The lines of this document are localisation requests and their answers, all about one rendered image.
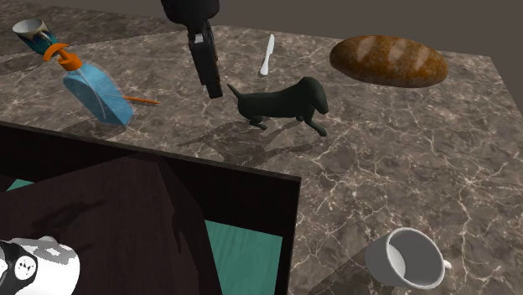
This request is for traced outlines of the grey cup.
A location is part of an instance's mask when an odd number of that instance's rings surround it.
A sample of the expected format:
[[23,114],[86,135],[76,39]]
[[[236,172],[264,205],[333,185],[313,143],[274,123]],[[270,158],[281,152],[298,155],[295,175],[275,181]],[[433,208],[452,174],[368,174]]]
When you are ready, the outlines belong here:
[[365,248],[365,265],[386,286],[428,290],[437,287],[452,264],[419,230],[397,228]]

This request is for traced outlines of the white knife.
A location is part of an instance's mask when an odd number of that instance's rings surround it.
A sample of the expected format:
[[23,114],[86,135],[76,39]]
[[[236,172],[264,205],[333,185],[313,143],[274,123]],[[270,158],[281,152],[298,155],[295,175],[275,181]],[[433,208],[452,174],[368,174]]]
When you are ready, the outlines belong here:
[[265,53],[265,57],[261,64],[261,68],[259,70],[259,74],[262,76],[268,75],[269,59],[274,50],[274,45],[275,45],[275,36],[273,34],[270,34],[269,40],[267,42],[267,50]]

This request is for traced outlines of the teal and white mug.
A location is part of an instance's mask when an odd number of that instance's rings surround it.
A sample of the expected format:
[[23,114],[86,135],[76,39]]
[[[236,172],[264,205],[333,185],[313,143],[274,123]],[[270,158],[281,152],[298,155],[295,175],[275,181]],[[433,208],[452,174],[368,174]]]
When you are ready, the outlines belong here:
[[43,20],[29,18],[13,25],[13,32],[34,52],[44,55],[58,39],[51,33]]

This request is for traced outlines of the thin orange stick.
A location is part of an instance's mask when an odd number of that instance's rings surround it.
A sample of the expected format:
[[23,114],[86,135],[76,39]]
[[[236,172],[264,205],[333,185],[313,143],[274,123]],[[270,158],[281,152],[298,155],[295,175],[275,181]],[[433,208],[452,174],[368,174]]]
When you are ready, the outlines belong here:
[[133,96],[122,96],[122,97],[129,101],[137,101],[137,102],[141,102],[141,103],[148,103],[148,104],[154,104],[154,105],[160,104],[159,101],[143,99],[143,98],[138,98],[138,97],[133,97]]

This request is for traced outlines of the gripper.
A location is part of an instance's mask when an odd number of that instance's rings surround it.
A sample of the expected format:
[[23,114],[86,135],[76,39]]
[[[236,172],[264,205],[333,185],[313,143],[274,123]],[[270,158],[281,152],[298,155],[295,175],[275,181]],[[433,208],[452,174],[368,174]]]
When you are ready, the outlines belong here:
[[214,35],[209,19],[220,11],[220,0],[160,0],[166,17],[188,30],[189,50],[211,99],[222,97]]

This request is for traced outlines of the brown bread loaf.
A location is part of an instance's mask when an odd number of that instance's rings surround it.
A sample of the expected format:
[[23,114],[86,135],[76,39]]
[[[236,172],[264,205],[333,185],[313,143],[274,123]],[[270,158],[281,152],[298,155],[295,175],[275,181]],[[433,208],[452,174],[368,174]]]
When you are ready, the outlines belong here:
[[448,75],[448,64],[436,50],[387,35],[345,39],[332,48],[329,63],[352,79],[401,88],[429,87]]

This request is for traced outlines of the black dog figure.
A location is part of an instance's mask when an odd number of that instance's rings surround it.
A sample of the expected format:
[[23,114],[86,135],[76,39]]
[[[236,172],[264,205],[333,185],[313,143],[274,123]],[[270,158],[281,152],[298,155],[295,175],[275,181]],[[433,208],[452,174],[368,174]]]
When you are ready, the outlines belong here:
[[297,84],[275,92],[244,94],[232,85],[228,87],[237,98],[238,112],[251,126],[266,130],[267,127],[262,124],[264,117],[295,118],[299,122],[305,122],[319,136],[328,135],[323,127],[313,121],[316,111],[322,115],[329,112],[324,88],[313,77],[303,77]]

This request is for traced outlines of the blue soap bottle orange pump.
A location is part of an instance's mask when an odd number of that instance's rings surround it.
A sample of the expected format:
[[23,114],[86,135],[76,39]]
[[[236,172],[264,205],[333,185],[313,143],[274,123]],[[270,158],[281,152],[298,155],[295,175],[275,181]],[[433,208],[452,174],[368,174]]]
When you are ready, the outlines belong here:
[[127,126],[134,109],[123,97],[116,82],[100,67],[82,62],[76,54],[67,53],[68,44],[51,44],[44,53],[44,61],[58,54],[59,64],[66,71],[65,87],[100,122]]

